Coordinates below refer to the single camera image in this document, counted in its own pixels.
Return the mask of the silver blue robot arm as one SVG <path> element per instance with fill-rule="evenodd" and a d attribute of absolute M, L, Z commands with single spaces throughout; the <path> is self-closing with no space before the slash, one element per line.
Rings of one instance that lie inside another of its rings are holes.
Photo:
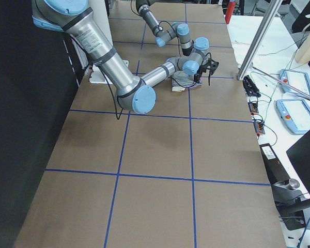
<path fill-rule="evenodd" d="M 174 22 L 173 24 L 168 23 L 169 28 L 165 30 L 161 26 L 161 22 L 156 19 L 150 10 L 150 6 L 156 2 L 160 1 L 135 1 L 136 10 L 154 34 L 156 44 L 158 47 L 163 47 L 177 38 L 179 39 L 183 55 L 189 56 L 194 47 L 189 26 L 187 23 Z"/>
<path fill-rule="evenodd" d="M 136 10 L 155 35 L 156 43 L 163 47 L 174 38 L 179 38 L 183 56 L 172 57 L 166 63 L 142 77 L 134 76 L 115 48 L 93 19 L 94 12 L 88 1 L 33 1 L 34 25 L 43 29 L 64 32 L 77 39 L 91 58 L 116 87 L 116 102 L 125 110 L 138 114 L 150 112 L 156 103 L 154 86 L 177 71 L 188 76 L 201 74 L 210 64 L 207 56 L 209 41 L 190 37 L 185 23 L 175 23 L 171 29 L 163 30 L 150 10 L 153 1 L 136 1 Z"/>

